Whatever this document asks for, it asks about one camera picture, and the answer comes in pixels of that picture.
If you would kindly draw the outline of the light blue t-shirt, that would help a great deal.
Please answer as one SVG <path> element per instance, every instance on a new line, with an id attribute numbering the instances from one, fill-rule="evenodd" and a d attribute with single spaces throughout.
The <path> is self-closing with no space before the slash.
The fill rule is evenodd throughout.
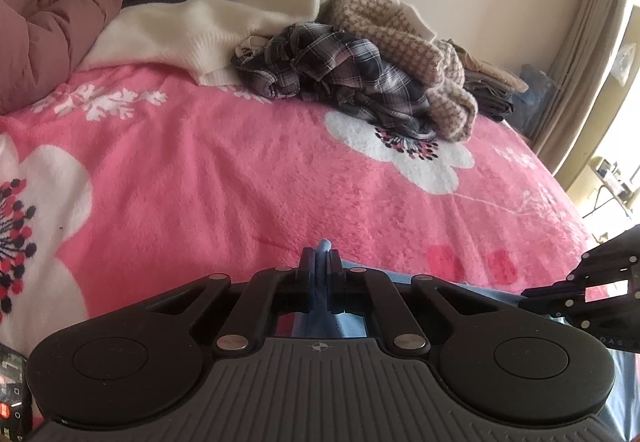
<path id="1" fill-rule="evenodd" d="M 331 243 L 323 240 L 314 249 L 312 262 L 312 310 L 295 313 L 292 335 L 295 337 L 355 338 L 366 335 L 366 321 L 352 312 L 331 312 L 329 299 L 329 251 Z M 599 417 L 609 429 L 628 441 L 639 439 L 639 355 L 608 346 L 614 362 L 615 380 L 608 401 Z"/>

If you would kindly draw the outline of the folding side table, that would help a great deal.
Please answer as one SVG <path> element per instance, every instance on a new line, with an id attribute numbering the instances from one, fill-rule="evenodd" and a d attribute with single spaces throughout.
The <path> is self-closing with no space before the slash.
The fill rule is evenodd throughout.
<path id="1" fill-rule="evenodd" d="M 587 217 L 593 215 L 608 204 L 615 203 L 627 219 L 632 218 L 632 203 L 636 198 L 636 188 L 630 179 L 625 179 L 617 163 L 610 163 L 602 156 L 594 157 L 589 164 L 594 176 L 599 181 L 592 210 Z"/>

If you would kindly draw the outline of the stack of folded clothes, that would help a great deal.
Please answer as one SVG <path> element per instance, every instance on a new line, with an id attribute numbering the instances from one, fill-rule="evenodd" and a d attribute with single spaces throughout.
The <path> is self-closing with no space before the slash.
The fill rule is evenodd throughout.
<path id="1" fill-rule="evenodd" d="M 513 97 L 525 94 L 529 86 L 521 77 L 473 57 L 452 39 L 447 43 L 457 52 L 464 69 L 464 89 L 475 98 L 478 112 L 493 121 L 504 121 L 513 112 Z"/>

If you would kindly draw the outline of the pink floral blanket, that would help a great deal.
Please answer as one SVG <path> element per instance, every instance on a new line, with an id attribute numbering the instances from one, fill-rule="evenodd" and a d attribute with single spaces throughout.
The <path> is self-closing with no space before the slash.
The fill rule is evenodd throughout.
<path id="1" fill-rule="evenodd" d="M 1 340 L 18 352 L 324 240 L 369 267 L 517 293 L 565 277 L 587 234 L 521 138 L 483 117 L 468 141 L 416 141 L 164 68 L 78 74 L 2 117 Z"/>

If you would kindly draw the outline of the black smartphone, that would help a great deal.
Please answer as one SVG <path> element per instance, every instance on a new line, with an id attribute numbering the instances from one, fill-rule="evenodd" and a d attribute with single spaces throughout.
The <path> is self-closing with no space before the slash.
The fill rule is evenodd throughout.
<path id="1" fill-rule="evenodd" d="M 10 441 L 23 441 L 32 431 L 32 396 L 26 384 L 27 360 L 2 344 L 0 363 L 1 435 Z"/>

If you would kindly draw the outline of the dark plaid shirt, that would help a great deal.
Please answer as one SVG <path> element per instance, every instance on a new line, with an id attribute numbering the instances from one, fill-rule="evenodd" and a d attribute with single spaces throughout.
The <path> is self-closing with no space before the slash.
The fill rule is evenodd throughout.
<path id="1" fill-rule="evenodd" d="M 267 40 L 250 37 L 231 64 L 262 98 L 319 102 L 396 135 L 436 137 L 423 85 L 370 40 L 331 25 L 299 23 Z"/>

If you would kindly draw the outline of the beige houndstooth garment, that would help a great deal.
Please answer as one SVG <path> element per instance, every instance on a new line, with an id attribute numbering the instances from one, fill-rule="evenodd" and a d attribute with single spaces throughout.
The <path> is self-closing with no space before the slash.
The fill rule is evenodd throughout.
<path id="1" fill-rule="evenodd" d="M 457 52 L 435 36 L 413 6 L 400 0 L 329 0 L 314 23 L 370 40 L 383 59 L 420 82 L 436 137 L 452 142 L 471 137 L 478 106 L 463 87 Z"/>

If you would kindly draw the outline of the cream white sweater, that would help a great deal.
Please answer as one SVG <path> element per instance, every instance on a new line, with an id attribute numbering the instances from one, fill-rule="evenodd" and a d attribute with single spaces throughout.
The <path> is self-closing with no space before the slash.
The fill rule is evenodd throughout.
<path id="1" fill-rule="evenodd" d="M 175 66 L 200 86 L 235 85 L 231 59 L 250 37 L 270 38 L 318 18 L 329 0 L 187 0 L 122 10 L 79 65 L 80 72 L 127 64 Z"/>

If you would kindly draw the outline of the beige curtain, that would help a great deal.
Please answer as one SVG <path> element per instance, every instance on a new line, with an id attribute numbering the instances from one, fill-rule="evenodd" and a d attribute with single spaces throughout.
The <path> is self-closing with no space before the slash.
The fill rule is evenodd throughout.
<path id="1" fill-rule="evenodd" d="M 534 153 L 551 173 L 560 170 L 586 124 L 628 13 L 629 0 L 580 0 L 549 71 L 558 90 L 532 136 Z"/>

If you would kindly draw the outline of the mauve puffer jacket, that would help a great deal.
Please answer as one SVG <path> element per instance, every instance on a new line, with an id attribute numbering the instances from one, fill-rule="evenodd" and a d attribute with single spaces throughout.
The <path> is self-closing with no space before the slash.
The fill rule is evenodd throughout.
<path id="1" fill-rule="evenodd" d="M 65 83 L 124 0 L 1 0 L 1 113 Z"/>

